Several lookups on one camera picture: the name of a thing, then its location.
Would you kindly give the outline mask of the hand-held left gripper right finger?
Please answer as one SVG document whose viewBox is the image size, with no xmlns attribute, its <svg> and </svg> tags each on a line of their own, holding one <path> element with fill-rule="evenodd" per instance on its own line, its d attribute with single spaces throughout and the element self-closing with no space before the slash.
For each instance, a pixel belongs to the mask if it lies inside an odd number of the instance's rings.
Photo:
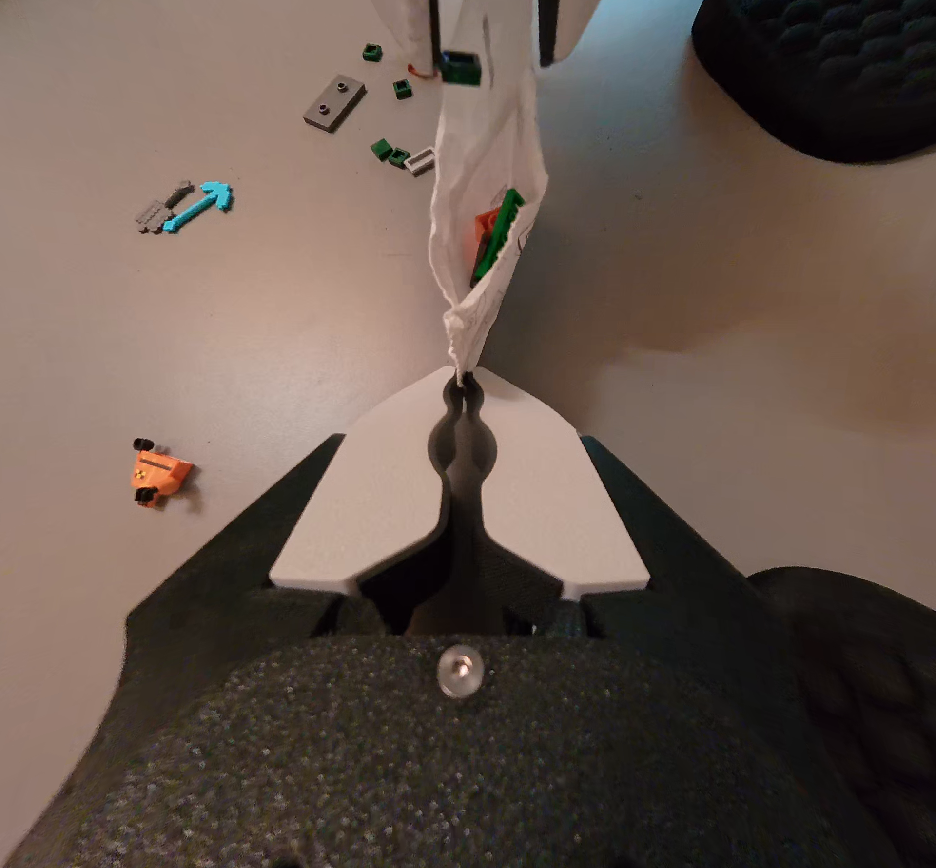
<svg viewBox="0 0 936 868">
<path fill-rule="evenodd" d="M 564 603 L 647 588 L 649 570 L 568 421 L 483 367 L 468 380 L 468 417 L 474 551 L 510 628 L 545 628 Z"/>
</svg>

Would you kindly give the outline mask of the small printed paper bag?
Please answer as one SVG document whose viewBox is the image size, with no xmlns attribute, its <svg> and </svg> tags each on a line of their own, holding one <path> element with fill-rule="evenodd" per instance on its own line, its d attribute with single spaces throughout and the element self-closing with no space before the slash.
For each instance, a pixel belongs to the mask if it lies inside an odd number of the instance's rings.
<svg viewBox="0 0 936 868">
<path fill-rule="evenodd" d="M 458 383 L 472 372 L 546 193 L 532 57 L 533 0 L 462 0 L 454 49 L 481 64 L 477 87 L 446 84 L 435 140 L 429 263 Z M 475 218 L 521 197 L 493 265 L 474 285 Z"/>
</svg>

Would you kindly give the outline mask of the dark grey two-hole plate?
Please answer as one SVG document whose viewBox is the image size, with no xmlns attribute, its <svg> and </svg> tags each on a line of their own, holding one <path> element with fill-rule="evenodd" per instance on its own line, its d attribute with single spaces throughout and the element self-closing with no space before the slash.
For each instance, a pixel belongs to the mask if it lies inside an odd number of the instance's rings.
<svg viewBox="0 0 936 868">
<path fill-rule="evenodd" d="M 336 75 L 307 108 L 303 120 L 309 126 L 333 134 L 366 92 L 363 82 Z"/>
</svg>

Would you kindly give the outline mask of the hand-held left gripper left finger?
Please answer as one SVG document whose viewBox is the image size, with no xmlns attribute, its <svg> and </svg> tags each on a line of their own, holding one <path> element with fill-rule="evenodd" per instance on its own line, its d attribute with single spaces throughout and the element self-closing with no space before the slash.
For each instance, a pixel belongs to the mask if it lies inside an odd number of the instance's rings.
<svg viewBox="0 0 936 868">
<path fill-rule="evenodd" d="M 277 588 L 366 598 L 395 634 L 442 589 L 453 377 L 443 366 L 350 427 L 271 568 Z"/>
</svg>

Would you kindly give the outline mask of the grey toy axe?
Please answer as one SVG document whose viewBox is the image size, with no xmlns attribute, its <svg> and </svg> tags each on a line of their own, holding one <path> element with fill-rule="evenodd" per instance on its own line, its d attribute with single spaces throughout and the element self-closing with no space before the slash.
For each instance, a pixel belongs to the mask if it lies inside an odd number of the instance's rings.
<svg viewBox="0 0 936 868">
<path fill-rule="evenodd" d="M 175 207 L 194 191 L 195 185 L 184 180 L 167 197 L 151 201 L 136 215 L 136 230 L 139 233 L 161 233 L 164 224 L 175 217 Z"/>
</svg>

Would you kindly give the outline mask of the bright green long plate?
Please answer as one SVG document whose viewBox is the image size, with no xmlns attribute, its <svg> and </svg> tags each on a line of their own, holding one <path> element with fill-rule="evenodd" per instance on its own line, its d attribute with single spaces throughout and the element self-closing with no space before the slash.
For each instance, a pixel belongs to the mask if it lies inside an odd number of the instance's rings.
<svg viewBox="0 0 936 868">
<path fill-rule="evenodd" d="M 496 263 L 501 250 L 507 243 L 509 231 L 524 205 L 525 200 L 516 189 L 509 188 L 505 191 L 497 206 L 500 208 L 499 216 L 485 250 L 482 254 L 474 257 L 474 266 L 470 277 L 471 288 L 474 288 Z"/>
</svg>

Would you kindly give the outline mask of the orange figure torso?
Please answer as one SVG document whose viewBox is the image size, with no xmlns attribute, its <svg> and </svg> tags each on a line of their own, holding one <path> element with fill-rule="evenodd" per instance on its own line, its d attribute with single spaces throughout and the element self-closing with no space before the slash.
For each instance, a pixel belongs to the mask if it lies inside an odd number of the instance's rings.
<svg viewBox="0 0 936 868">
<path fill-rule="evenodd" d="M 177 494 L 194 468 L 191 462 L 158 452 L 155 441 L 134 439 L 133 449 L 136 460 L 131 487 L 135 503 L 145 509 Z"/>
</svg>

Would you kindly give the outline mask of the cyan toy pickaxe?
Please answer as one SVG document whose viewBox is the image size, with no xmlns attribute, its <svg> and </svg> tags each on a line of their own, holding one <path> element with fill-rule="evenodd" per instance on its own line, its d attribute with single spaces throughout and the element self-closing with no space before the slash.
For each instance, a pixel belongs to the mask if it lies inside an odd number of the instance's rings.
<svg viewBox="0 0 936 868">
<path fill-rule="evenodd" d="M 203 196 L 187 207 L 181 213 L 167 219 L 161 226 L 162 232 L 175 233 L 202 213 L 215 208 L 221 212 L 228 212 L 233 205 L 233 190 L 230 185 L 223 182 L 209 181 L 200 185 Z"/>
</svg>

